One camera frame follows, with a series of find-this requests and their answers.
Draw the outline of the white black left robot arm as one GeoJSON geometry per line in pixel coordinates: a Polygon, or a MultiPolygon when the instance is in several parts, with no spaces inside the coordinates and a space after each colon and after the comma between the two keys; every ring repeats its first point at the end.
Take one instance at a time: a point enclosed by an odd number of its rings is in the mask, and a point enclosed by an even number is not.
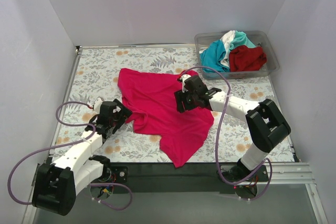
{"type": "Polygon", "coordinates": [[[35,179],[32,205],[61,216],[73,208],[77,195],[86,187],[99,187],[102,194],[111,195],[116,187],[127,188],[126,171],[112,168],[110,160],[95,155],[105,141],[132,115],[119,100],[97,98],[88,105],[95,114],[84,131],[62,156],[50,164],[42,164],[35,179]]]}

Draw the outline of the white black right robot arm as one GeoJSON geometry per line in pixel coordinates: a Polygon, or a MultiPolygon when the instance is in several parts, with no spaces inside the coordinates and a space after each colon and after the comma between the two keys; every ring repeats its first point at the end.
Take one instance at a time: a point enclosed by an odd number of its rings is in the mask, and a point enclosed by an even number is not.
{"type": "Polygon", "coordinates": [[[229,185],[251,180],[268,154],[291,133],[288,122],[273,100],[249,101],[219,88],[208,89],[199,76],[183,74],[178,81],[182,84],[181,90],[174,93],[178,112],[203,108],[228,114],[248,126],[251,146],[228,171],[217,170],[221,180],[229,185]]]}

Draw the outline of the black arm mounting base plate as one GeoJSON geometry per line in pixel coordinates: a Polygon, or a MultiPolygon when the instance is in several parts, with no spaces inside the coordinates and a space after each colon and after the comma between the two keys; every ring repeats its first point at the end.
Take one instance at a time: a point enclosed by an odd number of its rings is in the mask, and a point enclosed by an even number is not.
{"type": "Polygon", "coordinates": [[[172,163],[109,163],[107,167],[109,182],[126,185],[133,193],[238,192],[242,197],[255,197],[255,182],[269,181],[265,166],[245,181],[247,187],[224,183],[215,163],[187,163],[181,168],[172,163]]]}

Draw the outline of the pink t shirt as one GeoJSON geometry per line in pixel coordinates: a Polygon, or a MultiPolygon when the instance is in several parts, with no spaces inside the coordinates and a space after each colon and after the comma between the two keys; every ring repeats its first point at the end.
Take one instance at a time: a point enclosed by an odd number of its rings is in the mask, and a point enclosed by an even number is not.
{"type": "Polygon", "coordinates": [[[177,111],[174,93],[182,88],[177,78],[122,68],[118,87],[123,105],[132,111],[134,132],[160,136],[160,150],[179,168],[203,146],[214,117],[202,108],[177,111]]]}

